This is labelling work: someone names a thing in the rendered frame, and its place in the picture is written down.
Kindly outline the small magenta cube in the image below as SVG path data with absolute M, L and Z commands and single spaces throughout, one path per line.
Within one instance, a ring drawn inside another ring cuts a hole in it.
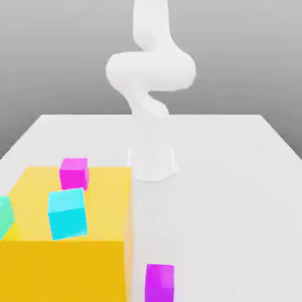
M 88 189 L 89 168 L 88 159 L 80 158 L 64 158 L 59 169 L 61 189 L 83 188 Z

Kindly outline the small cyan cube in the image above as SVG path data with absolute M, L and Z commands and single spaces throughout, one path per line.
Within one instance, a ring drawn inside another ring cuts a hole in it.
M 88 235 L 83 188 L 50 192 L 47 213 L 53 240 Z

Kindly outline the small purple cube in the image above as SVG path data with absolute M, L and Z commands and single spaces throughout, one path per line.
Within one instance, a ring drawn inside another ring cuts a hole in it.
M 147 264 L 145 302 L 174 302 L 175 267 Z

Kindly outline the small green cube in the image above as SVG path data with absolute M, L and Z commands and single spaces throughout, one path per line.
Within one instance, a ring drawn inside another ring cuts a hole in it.
M 14 221 L 14 211 L 10 198 L 0 196 L 0 240 L 6 235 Z

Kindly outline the large yellow box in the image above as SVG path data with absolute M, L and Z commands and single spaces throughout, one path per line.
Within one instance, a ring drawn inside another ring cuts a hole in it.
M 55 167 L 28 167 L 12 187 L 15 221 L 0 240 L 0 302 L 130 302 L 131 169 L 90 168 L 83 237 L 51 237 L 48 194 L 59 188 Z

